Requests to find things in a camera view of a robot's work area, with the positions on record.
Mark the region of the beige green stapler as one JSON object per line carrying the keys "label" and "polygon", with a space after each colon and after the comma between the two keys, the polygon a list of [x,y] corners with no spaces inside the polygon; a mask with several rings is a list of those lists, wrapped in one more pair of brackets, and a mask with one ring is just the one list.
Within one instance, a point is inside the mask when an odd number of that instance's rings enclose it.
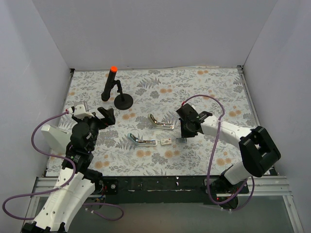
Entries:
{"label": "beige green stapler", "polygon": [[152,126],[156,129],[162,129],[162,130],[174,130],[174,125],[170,123],[164,123],[159,122],[155,119],[155,117],[152,114],[148,115],[148,119],[151,122]]}

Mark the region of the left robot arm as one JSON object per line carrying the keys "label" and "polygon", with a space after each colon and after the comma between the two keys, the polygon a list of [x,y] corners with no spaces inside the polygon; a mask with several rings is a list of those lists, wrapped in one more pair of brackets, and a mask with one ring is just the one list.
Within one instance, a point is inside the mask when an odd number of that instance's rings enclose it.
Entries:
{"label": "left robot arm", "polygon": [[23,233],[66,233],[82,204],[90,194],[103,190],[101,173],[89,169],[100,130],[116,123],[114,110],[99,107],[98,112],[88,112],[84,104],[66,110],[76,124],[71,130],[70,141],[53,191],[39,214],[25,223]]}

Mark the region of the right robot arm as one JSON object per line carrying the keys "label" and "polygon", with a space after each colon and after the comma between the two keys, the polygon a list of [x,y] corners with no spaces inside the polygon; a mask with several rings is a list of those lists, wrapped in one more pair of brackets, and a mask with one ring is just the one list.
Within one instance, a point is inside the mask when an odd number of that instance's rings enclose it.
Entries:
{"label": "right robot arm", "polygon": [[281,158],[277,146],[262,126],[250,129],[220,122],[212,113],[197,113],[187,103],[177,113],[183,138],[195,137],[198,133],[218,136],[240,149],[242,161],[226,169],[209,185],[213,192],[231,193],[239,182],[251,176],[262,177]]}

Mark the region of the staple tray with staples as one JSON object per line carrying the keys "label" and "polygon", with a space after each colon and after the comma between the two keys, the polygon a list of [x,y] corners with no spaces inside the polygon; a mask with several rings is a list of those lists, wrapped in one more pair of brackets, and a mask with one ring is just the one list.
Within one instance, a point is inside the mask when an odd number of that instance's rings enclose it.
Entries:
{"label": "staple tray with staples", "polygon": [[175,142],[177,144],[186,144],[187,143],[187,138],[176,138]]}

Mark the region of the white staple box sleeve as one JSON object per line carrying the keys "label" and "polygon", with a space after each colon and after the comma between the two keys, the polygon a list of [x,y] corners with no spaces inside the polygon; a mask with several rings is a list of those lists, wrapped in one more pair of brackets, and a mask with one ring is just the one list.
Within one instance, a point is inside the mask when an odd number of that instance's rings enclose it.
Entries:
{"label": "white staple box sleeve", "polygon": [[172,139],[171,138],[162,138],[160,140],[160,143],[161,143],[162,146],[171,145],[172,144]]}

